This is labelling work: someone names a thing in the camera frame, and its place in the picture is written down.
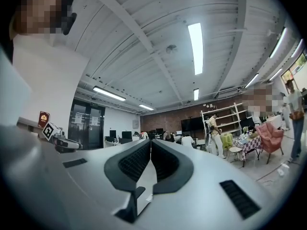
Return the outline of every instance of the computer monitor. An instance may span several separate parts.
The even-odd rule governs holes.
[[[121,137],[123,139],[132,139],[132,132],[131,131],[122,131]]]
[[[116,130],[110,130],[110,137],[116,138]]]
[[[163,128],[156,128],[156,134],[161,135],[163,134]]]

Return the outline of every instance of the fluorescent light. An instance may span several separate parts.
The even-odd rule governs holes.
[[[280,68],[280,69],[273,75],[273,77],[270,78],[270,81],[271,81],[273,78],[275,78],[276,75],[277,75],[281,70],[282,70],[282,68]]]
[[[270,55],[270,58],[273,58],[273,56],[275,55],[276,51],[278,50],[280,44],[282,43],[282,40],[283,40],[283,38],[284,38],[284,35],[286,34],[286,31],[287,31],[287,28],[285,27],[285,28],[283,29],[283,33],[282,33],[280,39],[278,40],[278,42],[277,42],[277,44],[276,44],[276,46],[275,46],[273,52],[272,52],[271,55]]]
[[[248,82],[248,84],[245,86],[245,88],[247,88],[248,86],[250,86],[251,83],[256,79],[256,77],[258,77],[258,75],[259,75],[259,73],[257,73],[257,74],[252,78],[252,80]]]
[[[202,73],[203,66],[203,46],[202,46],[202,33],[201,33],[201,24],[193,24],[188,26],[193,56],[194,56],[194,72],[195,75]]]
[[[200,90],[199,90],[199,89],[195,89],[195,90],[194,90],[194,100],[195,100],[195,101],[198,100],[199,94],[200,94]]]
[[[97,86],[95,86],[95,87],[93,88],[93,90],[94,90],[94,91],[97,91],[97,92],[99,92],[99,93],[101,93],[101,94],[107,95],[107,96],[109,96],[109,97],[112,97],[112,98],[114,98],[114,99],[120,100],[120,101],[125,101],[125,100],[126,100],[126,98],[120,97],[119,95],[113,94],[113,93],[111,93],[111,92],[109,92],[109,91],[105,91],[105,90],[103,90],[103,89],[100,89],[100,88],[97,87]]]
[[[295,50],[294,53],[291,55],[291,58],[297,53],[298,48],[301,47],[302,43],[303,43],[303,39],[301,39],[301,41],[299,42],[298,46],[296,47],[296,50]]]
[[[153,111],[153,109],[152,108],[150,108],[150,107],[148,107],[148,106],[145,106],[145,105],[139,105],[140,107],[142,107],[142,108],[145,108],[145,109],[148,109],[148,110],[151,110],[151,111]]]

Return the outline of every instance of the table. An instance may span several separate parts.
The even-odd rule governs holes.
[[[267,122],[271,122],[275,128],[280,128],[282,126],[283,119],[281,115],[277,115],[274,117],[269,117]]]
[[[222,134],[220,137],[223,144],[223,149],[226,149],[229,146],[232,147],[232,134],[230,133]]]
[[[240,140],[233,140],[233,144],[235,147],[239,147],[239,148],[242,148],[242,161],[243,161],[243,167],[244,167],[244,163],[245,163],[245,160],[246,160],[246,154],[247,153],[250,153],[252,151],[256,151],[257,153],[257,157],[258,157],[258,160],[259,160],[259,154],[260,154],[260,151],[259,153],[257,152],[256,148],[259,148],[262,149],[262,144],[261,144],[261,137],[260,136],[257,136],[253,139],[250,139],[248,140],[247,143],[245,144],[242,144],[240,142]]]

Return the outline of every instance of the doorway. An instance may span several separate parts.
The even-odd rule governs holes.
[[[105,108],[73,100],[68,139],[80,142],[84,150],[103,148]]]

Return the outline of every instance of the ceiling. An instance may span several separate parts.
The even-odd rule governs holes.
[[[76,22],[58,41],[90,59],[75,98],[141,115],[152,112],[140,104],[172,110],[244,86],[256,73],[266,80],[299,42],[276,0],[74,0],[72,10]],[[194,23],[203,36],[199,75],[188,31]],[[288,33],[271,59],[284,26]],[[94,86],[127,100],[97,94]]]

